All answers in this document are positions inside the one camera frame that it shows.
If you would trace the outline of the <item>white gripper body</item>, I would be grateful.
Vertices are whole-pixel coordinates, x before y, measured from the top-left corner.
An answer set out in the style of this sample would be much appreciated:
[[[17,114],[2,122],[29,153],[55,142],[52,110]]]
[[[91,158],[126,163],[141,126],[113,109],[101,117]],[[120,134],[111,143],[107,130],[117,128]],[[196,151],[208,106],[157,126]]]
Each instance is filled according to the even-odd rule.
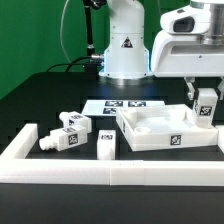
[[[204,45],[199,35],[160,31],[153,44],[151,71],[156,77],[223,77],[224,45]]]

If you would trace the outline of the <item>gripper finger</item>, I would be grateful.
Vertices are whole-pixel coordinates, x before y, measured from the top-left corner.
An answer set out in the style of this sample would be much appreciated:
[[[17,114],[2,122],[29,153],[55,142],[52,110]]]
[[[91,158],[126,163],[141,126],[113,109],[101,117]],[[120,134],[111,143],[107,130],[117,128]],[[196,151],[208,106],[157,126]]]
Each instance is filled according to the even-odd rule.
[[[224,77],[221,77],[221,82],[217,87],[219,99],[224,99]]]
[[[195,99],[195,88],[194,88],[195,78],[194,77],[185,77],[184,80],[188,87],[187,96],[190,100],[194,100]]]

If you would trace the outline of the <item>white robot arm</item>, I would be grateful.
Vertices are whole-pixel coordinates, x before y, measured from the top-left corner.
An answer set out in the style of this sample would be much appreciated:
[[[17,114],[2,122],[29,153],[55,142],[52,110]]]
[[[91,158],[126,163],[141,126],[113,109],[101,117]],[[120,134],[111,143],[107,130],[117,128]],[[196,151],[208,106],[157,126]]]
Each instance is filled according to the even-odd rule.
[[[144,45],[144,7],[138,0],[108,0],[108,6],[110,43],[101,77],[118,82],[182,77],[190,98],[195,78],[219,77],[224,98],[224,0],[190,0],[163,14],[151,49]]]

